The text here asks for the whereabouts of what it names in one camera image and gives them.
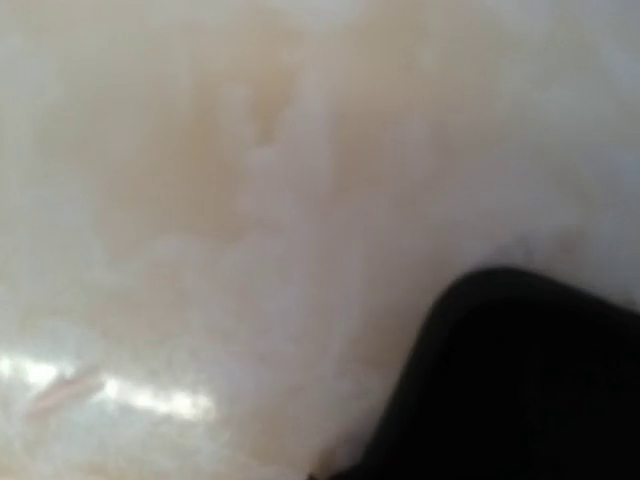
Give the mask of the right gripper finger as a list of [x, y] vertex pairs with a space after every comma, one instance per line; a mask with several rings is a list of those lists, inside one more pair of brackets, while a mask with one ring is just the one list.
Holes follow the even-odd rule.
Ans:
[[341, 479], [635, 479], [639, 315], [515, 268], [432, 306]]

